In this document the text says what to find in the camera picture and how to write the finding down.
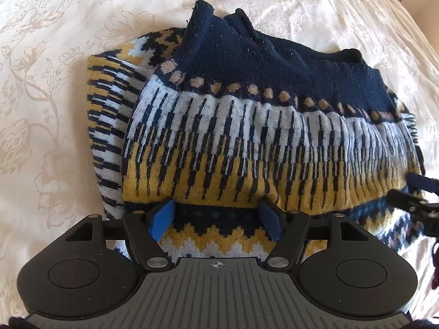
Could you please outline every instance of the knit sweater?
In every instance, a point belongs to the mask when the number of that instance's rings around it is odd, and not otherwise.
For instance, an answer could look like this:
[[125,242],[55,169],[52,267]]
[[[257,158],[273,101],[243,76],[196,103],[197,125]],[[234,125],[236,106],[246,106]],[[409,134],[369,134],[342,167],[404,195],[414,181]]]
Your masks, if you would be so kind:
[[264,258],[274,243],[254,211],[262,196],[343,212],[395,249],[418,235],[383,198],[419,172],[413,115],[355,49],[319,53],[197,2],[186,30],[89,58],[88,98],[108,215],[172,196],[161,246],[174,260]]

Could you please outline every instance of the fair isle pattern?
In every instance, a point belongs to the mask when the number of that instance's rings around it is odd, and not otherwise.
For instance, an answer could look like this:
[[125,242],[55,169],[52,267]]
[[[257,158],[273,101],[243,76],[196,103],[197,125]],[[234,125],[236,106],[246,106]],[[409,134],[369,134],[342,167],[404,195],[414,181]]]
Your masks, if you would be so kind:
[[317,215],[405,186],[418,172],[405,124],[374,124],[232,95],[176,91],[154,74],[126,135],[125,201],[281,209]]
[[181,29],[150,33],[88,60],[88,129],[104,209],[125,213],[120,173],[123,137],[137,97],[155,66],[178,47]]
[[[120,49],[89,58],[89,136],[105,211],[110,218],[120,219],[126,211],[122,199],[120,166],[122,138],[127,128],[127,119],[133,113],[133,106],[144,83],[150,78],[155,67],[166,57],[172,55],[173,50],[181,43],[183,32],[183,29],[173,28],[151,33],[121,46]],[[182,80],[181,75],[175,80],[176,82]],[[210,82],[200,77],[191,78],[188,82],[193,91],[198,93],[208,89],[211,95],[223,97],[224,91],[242,90],[252,96],[263,95],[268,101],[273,97],[276,98],[277,95],[282,95],[282,98],[277,97],[281,102],[291,102],[296,107],[305,107],[307,111],[320,110],[325,113],[337,111],[339,115],[346,113],[346,116],[352,116],[349,105],[330,106],[324,100],[313,101],[306,98],[299,100],[299,98],[291,98],[289,94],[280,94],[270,87]],[[393,93],[391,96],[395,103],[398,103]],[[409,114],[401,103],[398,106],[403,120],[413,119],[413,115]],[[378,122],[399,119],[396,112],[377,113],[376,115]],[[371,116],[372,114],[368,113],[364,121],[376,122],[370,118]],[[416,128],[408,128],[413,136],[412,131],[416,131]],[[405,214],[401,214],[398,210],[388,209],[384,204],[377,205],[374,201],[367,206],[362,204],[354,209],[347,209],[345,212],[395,249],[403,249],[417,237],[419,232],[416,226],[404,217]],[[224,232],[224,227],[217,224],[218,214],[227,217],[226,223],[229,224],[229,231]],[[173,260],[188,255],[194,257],[257,256],[264,259],[275,243],[269,239],[260,224],[249,222],[247,215],[242,220],[231,223],[232,215],[233,212],[214,212],[212,216],[205,215],[210,218],[210,221],[201,221],[201,223],[199,218],[182,219],[180,224],[173,224],[168,229],[160,245]],[[322,242],[313,242],[308,246],[307,254],[314,253],[324,246]],[[118,249],[125,252],[123,244],[119,244]]]
[[416,127],[416,117],[414,114],[410,113],[407,107],[404,105],[404,103],[398,99],[396,94],[388,89],[387,93],[389,93],[390,97],[392,98],[393,102],[396,105],[396,108],[398,112],[401,115],[402,120],[404,121],[405,126],[410,132],[410,136],[413,140],[413,143],[415,146],[418,145],[418,128]]

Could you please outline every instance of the black plastic part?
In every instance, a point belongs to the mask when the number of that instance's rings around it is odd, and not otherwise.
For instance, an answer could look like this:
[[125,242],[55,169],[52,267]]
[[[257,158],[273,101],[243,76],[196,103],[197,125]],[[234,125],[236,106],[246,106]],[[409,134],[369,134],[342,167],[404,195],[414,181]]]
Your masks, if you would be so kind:
[[332,217],[330,229],[328,248],[299,265],[304,293],[322,308],[349,317],[401,311],[418,284],[409,263],[346,216]]
[[330,233],[330,221],[328,219],[313,219],[309,223],[306,239],[311,240],[328,240]]
[[102,222],[105,240],[126,240],[122,220],[105,220]]
[[408,185],[425,190],[429,193],[435,193],[439,196],[439,181],[437,179],[428,178],[412,172],[407,173],[406,179]]
[[[273,272],[286,272],[303,256],[303,248],[308,233],[308,225],[311,217],[308,214],[298,212],[292,215],[287,229],[284,231],[282,238],[277,242],[276,246],[271,250],[264,261],[264,267]],[[283,268],[275,268],[269,265],[269,259],[273,257],[283,257],[288,260],[288,265]]]
[[424,215],[424,235],[439,238],[439,218],[430,218],[428,214]]
[[[170,270],[172,262],[149,233],[146,224],[146,214],[128,213],[122,220],[125,225],[127,240],[130,244],[129,253],[131,259],[147,272]],[[162,268],[151,268],[148,266],[148,260],[153,257],[165,258],[168,264]]]
[[101,216],[84,218],[25,264],[17,287],[29,312],[87,317],[130,295],[137,268],[105,247],[102,223]]
[[421,206],[423,199],[409,193],[401,192],[396,189],[390,189],[386,194],[386,202],[394,208],[409,211],[414,206]]

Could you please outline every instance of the grooved surface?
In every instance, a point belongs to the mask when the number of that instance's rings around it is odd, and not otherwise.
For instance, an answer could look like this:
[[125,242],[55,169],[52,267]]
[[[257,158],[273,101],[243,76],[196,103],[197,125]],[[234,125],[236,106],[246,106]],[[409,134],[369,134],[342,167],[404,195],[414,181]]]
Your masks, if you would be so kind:
[[184,258],[173,270],[148,274],[110,313],[80,321],[33,314],[28,320],[41,329],[399,329],[408,323],[403,314],[374,321],[328,314],[287,274],[265,271],[254,258]]

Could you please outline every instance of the bedspread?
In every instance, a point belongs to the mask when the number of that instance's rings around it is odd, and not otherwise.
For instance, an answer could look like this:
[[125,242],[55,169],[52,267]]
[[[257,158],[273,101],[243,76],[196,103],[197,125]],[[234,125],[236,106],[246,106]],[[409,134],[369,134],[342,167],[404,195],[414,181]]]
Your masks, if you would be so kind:
[[[196,0],[0,0],[0,322],[23,315],[20,268],[86,214],[102,212],[87,139],[86,60],[153,30],[184,27]],[[224,16],[322,52],[361,50],[418,118],[427,175],[439,172],[439,59],[397,0],[206,0]],[[429,246],[411,311],[439,310]]]

